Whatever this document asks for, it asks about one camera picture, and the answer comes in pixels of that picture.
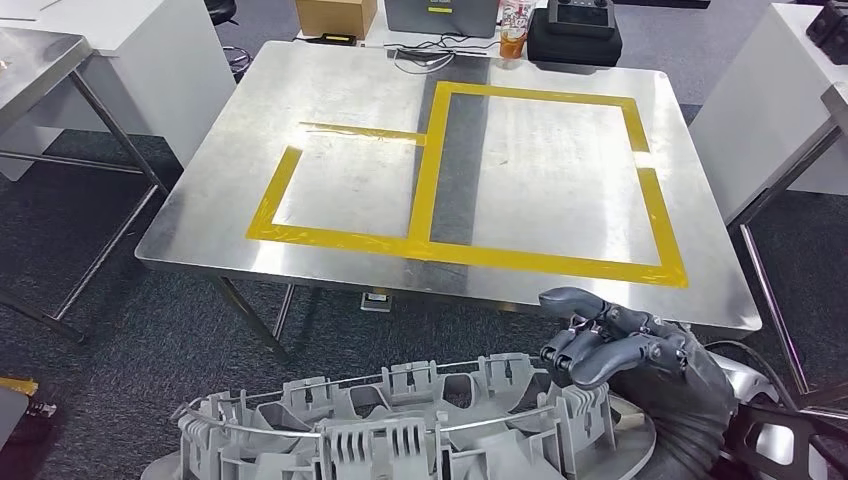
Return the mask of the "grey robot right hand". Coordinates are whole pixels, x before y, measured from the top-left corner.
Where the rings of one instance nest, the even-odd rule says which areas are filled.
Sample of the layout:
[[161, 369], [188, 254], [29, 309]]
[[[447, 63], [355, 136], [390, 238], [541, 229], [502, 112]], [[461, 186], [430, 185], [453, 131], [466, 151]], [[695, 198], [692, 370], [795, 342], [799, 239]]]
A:
[[590, 391], [602, 384], [653, 422], [653, 454], [639, 479], [706, 479], [738, 401], [724, 371], [687, 328], [577, 287], [538, 296], [571, 320], [540, 351], [551, 373]]

